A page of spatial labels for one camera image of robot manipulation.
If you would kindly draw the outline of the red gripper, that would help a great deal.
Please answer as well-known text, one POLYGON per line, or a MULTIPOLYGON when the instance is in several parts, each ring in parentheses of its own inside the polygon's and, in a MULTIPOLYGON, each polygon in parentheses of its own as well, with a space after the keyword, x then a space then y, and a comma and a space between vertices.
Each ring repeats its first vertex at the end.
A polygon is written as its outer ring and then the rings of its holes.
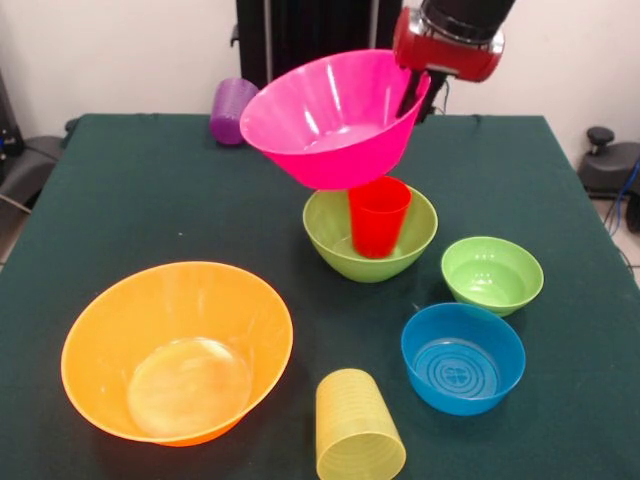
POLYGON ((483 82, 496 70, 505 47, 498 31, 488 43, 471 44, 452 39, 432 27, 418 8, 404 7, 396 22, 393 52, 401 68, 412 70, 396 110, 401 118, 413 107, 423 123, 435 111, 434 102, 448 75, 469 82, 483 82), (426 71, 430 85, 426 92, 426 71))

